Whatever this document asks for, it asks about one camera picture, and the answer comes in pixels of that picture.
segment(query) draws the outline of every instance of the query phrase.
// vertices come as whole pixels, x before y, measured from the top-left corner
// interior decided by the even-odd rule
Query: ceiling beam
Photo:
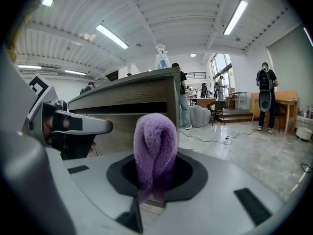
[[[203,56],[203,58],[202,58],[202,60],[200,62],[200,65],[203,65],[207,61],[209,55],[210,55],[210,53],[205,53],[204,54],[204,56]]]
[[[53,65],[59,65],[62,67],[61,70],[65,71],[66,69],[74,70],[74,71],[81,71],[81,72],[87,72],[92,67],[87,65],[81,65],[76,64],[73,62],[50,58],[50,57],[38,57],[38,56],[30,56],[30,55],[17,55],[16,57],[17,61],[22,61],[23,64],[27,62],[35,62],[35,63],[44,63],[44,64],[53,64]],[[102,71],[96,68],[92,69],[93,71],[96,71],[97,75],[100,74]]]
[[[124,60],[113,55],[112,53],[108,52],[105,49],[102,49],[101,47],[98,47],[82,38],[73,36],[69,33],[66,33],[64,31],[58,30],[58,29],[54,29],[48,26],[44,26],[42,24],[37,24],[37,23],[30,23],[27,25],[27,28],[29,30],[35,30],[35,31],[39,31],[45,34],[49,34],[49,35],[53,35],[54,37],[57,38],[61,38],[61,39],[65,39],[68,40],[76,45],[81,45],[84,46],[88,49],[92,49],[93,51],[97,52],[99,55],[103,56],[103,59],[106,58],[110,58],[112,60],[114,60],[115,62],[117,62],[120,65],[124,64]]]
[[[147,22],[147,19],[143,16],[141,10],[138,8],[134,0],[122,0],[122,1],[124,1],[127,4],[131,12],[136,16],[137,20],[140,22],[140,24],[144,27],[144,29],[150,36],[153,44],[157,46],[158,45],[157,38],[155,37],[153,31],[151,30],[150,25]]]
[[[21,76],[24,79],[33,79],[36,74],[22,74]],[[102,83],[106,81],[97,81],[91,78],[83,78],[83,77],[77,77],[77,76],[72,76],[72,75],[58,75],[58,76],[53,76],[53,75],[44,75],[40,74],[40,76],[46,78],[46,79],[58,79],[58,80],[68,80],[68,81],[83,81],[83,82],[95,82],[95,83]]]
[[[268,47],[283,36],[288,34],[291,30],[301,24],[301,19],[297,13],[289,8],[279,19],[277,19],[270,28],[268,28],[261,36],[259,36],[246,49],[245,53],[256,49],[259,46]]]
[[[213,23],[213,31],[211,32],[209,39],[207,40],[207,44],[206,44],[207,49],[211,48],[217,34],[223,30],[222,20],[223,20],[223,17],[225,15],[225,12],[226,12],[228,2],[229,2],[229,0],[221,0],[219,10],[217,12],[215,21]]]

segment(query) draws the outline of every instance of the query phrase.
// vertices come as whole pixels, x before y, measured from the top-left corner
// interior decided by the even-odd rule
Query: towel
[[[146,201],[151,194],[164,202],[174,175],[177,148],[176,128],[169,118],[153,113],[137,121],[134,158],[140,186],[139,203]]]

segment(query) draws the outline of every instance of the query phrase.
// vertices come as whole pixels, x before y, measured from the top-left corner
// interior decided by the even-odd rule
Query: wooden counter
[[[103,84],[68,102],[68,108],[113,123],[111,133],[95,138],[97,153],[102,155],[132,149],[136,122],[145,114],[166,115],[178,131],[179,92],[179,68],[167,68]]]
[[[215,102],[216,98],[197,98],[197,105],[206,108],[208,104]]]

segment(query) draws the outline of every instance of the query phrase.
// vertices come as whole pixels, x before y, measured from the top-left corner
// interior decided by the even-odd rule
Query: ceiling light
[[[18,65],[18,67],[22,69],[41,69],[39,65]]]
[[[303,28],[303,29],[304,29],[305,33],[307,34],[308,39],[310,40],[311,45],[313,46],[312,38],[311,38],[311,36],[309,35],[308,30],[307,30],[306,28]]]
[[[224,31],[224,35],[228,36],[231,33],[231,31],[235,27],[236,23],[238,22],[239,18],[242,16],[247,6],[248,6],[247,2],[242,1],[242,0],[239,2],[239,5],[237,6],[235,13],[231,17],[230,22],[228,26],[226,27],[226,30]]]
[[[53,3],[53,0],[42,0],[43,5],[50,7]]]
[[[123,49],[128,48],[128,45],[126,43],[124,43],[122,40],[120,40],[117,36],[115,36],[112,32],[110,32],[108,29],[106,29],[103,25],[99,24],[96,29],[99,30],[102,34],[106,35],[111,40],[113,40],[114,42],[116,42]]]
[[[78,71],[72,71],[72,70],[65,70],[65,72],[73,73],[73,74],[77,74],[77,75],[86,75],[86,73],[78,72]]]

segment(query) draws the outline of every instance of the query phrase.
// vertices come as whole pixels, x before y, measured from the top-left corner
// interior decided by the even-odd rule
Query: bottle
[[[165,46],[158,45],[156,49],[158,51],[158,55],[156,55],[156,70],[169,68],[171,64],[166,55],[167,51],[165,50]]]
[[[307,106],[307,114],[306,114],[306,117],[307,117],[307,118],[310,118],[310,107],[309,107],[309,106]]]

